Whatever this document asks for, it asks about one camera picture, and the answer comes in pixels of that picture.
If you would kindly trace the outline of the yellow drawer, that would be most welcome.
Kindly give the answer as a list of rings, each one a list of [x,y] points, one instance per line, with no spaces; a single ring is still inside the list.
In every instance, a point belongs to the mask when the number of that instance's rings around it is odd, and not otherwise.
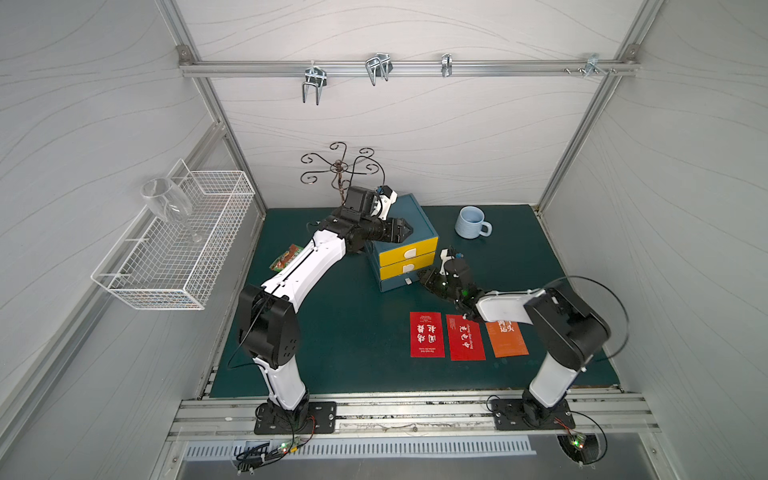
[[[438,237],[423,240],[407,239],[403,243],[387,243],[376,241],[374,251],[378,256],[381,267],[389,266],[418,256],[433,253],[438,245]]]
[[[434,262],[435,252],[429,252],[413,258],[404,259],[393,264],[382,266],[379,269],[380,279],[389,280],[404,274],[409,274],[431,266]]]

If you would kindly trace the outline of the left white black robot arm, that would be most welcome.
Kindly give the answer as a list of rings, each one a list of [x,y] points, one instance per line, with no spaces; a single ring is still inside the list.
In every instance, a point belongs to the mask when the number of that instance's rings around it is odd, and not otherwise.
[[[309,243],[286,267],[261,286],[241,290],[236,312],[238,346],[262,373],[270,404],[302,418],[309,396],[295,359],[300,345],[300,306],[324,274],[367,241],[402,243],[413,232],[389,210],[398,195],[387,185],[351,187],[346,198],[318,222]]]

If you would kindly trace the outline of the red postcard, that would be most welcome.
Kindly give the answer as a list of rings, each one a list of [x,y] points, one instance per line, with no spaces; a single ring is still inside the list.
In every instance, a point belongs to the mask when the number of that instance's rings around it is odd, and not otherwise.
[[[410,356],[444,358],[442,315],[438,312],[410,313]]]
[[[478,323],[462,315],[446,317],[450,359],[452,361],[484,361],[484,345]]]

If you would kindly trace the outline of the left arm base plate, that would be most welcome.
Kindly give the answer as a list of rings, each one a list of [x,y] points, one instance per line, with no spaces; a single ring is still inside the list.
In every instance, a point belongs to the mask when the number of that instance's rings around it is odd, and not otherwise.
[[[255,410],[256,435],[331,434],[336,429],[337,403],[332,401],[303,402],[297,410],[285,410],[267,401]]]

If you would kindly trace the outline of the teal drawer cabinet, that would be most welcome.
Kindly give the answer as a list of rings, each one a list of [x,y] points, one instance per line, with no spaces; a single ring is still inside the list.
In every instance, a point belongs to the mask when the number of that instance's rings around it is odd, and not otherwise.
[[[406,238],[411,238],[412,240],[423,240],[427,238],[432,237],[438,237],[439,235],[436,231],[436,229],[433,227],[431,221],[429,220],[428,216],[418,203],[417,199],[413,194],[407,194],[400,196],[396,203],[391,207],[389,212],[391,217],[396,218],[403,218],[408,221],[408,223],[413,228],[413,233]],[[379,265],[378,256],[376,255],[376,252],[374,251],[373,243],[376,241],[369,241],[365,245],[365,253],[367,255],[367,258],[369,260],[369,263],[371,265],[371,268],[374,273],[375,280],[377,282],[377,285],[379,287],[380,274],[379,269],[381,266]]]

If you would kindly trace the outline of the teal bottom drawer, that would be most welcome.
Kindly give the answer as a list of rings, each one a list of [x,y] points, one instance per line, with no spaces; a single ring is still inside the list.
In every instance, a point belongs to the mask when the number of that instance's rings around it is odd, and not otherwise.
[[[397,288],[418,284],[420,282],[419,276],[423,272],[425,272],[425,269],[414,270],[389,279],[381,280],[379,282],[379,290],[381,292],[388,292]]]

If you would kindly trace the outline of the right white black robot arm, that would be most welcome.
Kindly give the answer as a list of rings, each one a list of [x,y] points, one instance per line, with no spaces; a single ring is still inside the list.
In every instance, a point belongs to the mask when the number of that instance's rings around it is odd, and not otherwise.
[[[534,327],[547,354],[522,395],[520,411],[531,425],[562,404],[579,372],[612,336],[608,323],[575,292],[567,277],[537,289],[485,291],[474,282],[464,255],[448,248],[441,251],[439,264],[422,270],[418,278],[469,321],[513,321]]]

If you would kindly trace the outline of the orange postcard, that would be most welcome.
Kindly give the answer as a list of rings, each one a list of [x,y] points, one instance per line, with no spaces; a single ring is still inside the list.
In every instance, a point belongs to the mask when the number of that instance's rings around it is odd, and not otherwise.
[[[527,356],[529,354],[517,322],[488,322],[485,327],[496,358]]]

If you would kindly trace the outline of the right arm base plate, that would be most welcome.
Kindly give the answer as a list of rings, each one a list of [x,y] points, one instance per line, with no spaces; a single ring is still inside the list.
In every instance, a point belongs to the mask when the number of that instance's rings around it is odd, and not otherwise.
[[[510,399],[490,396],[486,408],[499,431],[574,429],[568,402],[563,399],[554,407],[544,407],[535,399]]]

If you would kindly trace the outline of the yellow top drawer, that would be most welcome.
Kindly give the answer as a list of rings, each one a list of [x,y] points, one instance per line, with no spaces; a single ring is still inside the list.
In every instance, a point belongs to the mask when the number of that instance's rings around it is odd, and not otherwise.
[[[376,241],[374,251],[378,256],[381,267],[389,266],[418,256],[433,253],[438,245],[438,237],[423,240],[407,239],[403,243],[387,243]]]

